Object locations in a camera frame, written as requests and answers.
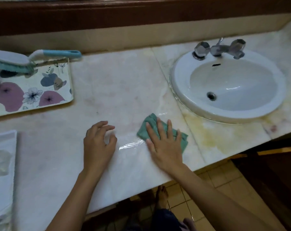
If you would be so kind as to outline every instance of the countertop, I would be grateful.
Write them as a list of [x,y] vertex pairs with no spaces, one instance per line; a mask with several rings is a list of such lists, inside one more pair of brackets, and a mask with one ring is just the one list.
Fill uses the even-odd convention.
[[[83,138],[100,120],[115,125],[117,150],[94,191],[93,212],[170,180],[151,161],[136,133],[152,112],[189,135],[183,161],[197,170],[291,132],[291,23],[278,32],[242,36],[247,49],[274,61],[286,75],[284,103],[243,125],[198,117],[173,96],[166,78],[197,42],[85,55],[70,64],[74,101],[0,118],[0,132],[18,131],[14,227],[46,229],[83,167]],[[226,38],[231,43],[235,38]],[[217,40],[209,41],[210,45]]]

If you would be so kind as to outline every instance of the blue brush handle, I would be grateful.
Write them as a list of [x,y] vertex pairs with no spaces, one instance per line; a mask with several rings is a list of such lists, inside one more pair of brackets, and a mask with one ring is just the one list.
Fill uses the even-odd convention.
[[81,58],[82,54],[78,50],[43,50],[47,57]]

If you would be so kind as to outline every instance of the green cloth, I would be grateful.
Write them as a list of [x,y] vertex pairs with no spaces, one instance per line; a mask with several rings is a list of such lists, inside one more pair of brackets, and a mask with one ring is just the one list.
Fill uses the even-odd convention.
[[[156,133],[156,135],[160,139],[160,136],[158,134],[158,129],[157,129],[157,117],[156,117],[156,115],[154,113],[152,113],[151,115],[149,115],[149,116],[147,116],[145,118],[145,120],[141,124],[141,127],[140,127],[139,131],[137,132],[137,136],[140,137],[140,138],[142,138],[143,140],[146,140],[146,139],[149,139],[150,138],[150,136],[148,135],[148,132],[146,130],[146,127],[145,127],[145,124],[147,122],[151,125],[151,127],[154,130],[154,132]],[[164,130],[167,133],[167,129],[168,129],[167,124],[164,123],[163,121],[161,123],[163,124]],[[175,139],[176,136],[177,136],[177,131],[175,129],[172,129],[172,132],[173,132],[173,136],[174,136],[173,138]],[[182,133],[182,140],[181,140],[182,153],[184,152],[184,150],[185,150],[185,148],[186,148],[186,146],[188,144],[187,137],[188,137],[187,134]]]

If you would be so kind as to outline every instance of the backsplash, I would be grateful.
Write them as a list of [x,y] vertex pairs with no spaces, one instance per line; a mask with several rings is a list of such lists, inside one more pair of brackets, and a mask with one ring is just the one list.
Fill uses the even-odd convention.
[[291,13],[1,36],[0,50],[18,53],[32,53],[37,49],[74,49],[82,53],[115,51],[277,31],[290,21]]

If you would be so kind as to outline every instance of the hand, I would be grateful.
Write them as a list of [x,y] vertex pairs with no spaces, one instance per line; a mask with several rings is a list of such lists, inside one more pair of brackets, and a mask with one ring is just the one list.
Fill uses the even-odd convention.
[[160,118],[157,118],[157,128],[161,138],[159,139],[151,125],[146,123],[146,129],[151,138],[147,139],[146,143],[153,161],[160,169],[171,175],[178,166],[183,165],[181,149],[182,134],[178,130],[177,138],[174,140],[171,120],[167,121],[167,125],[168,130],[166,135]]
[[108,121],[100,121],[86,132],[83,140],[83,170],[86,174],[102,174],[116,150],[117,138],[114,134],[110,135],[109,143],[105,144],[106,132],[115,128],[107,124]]

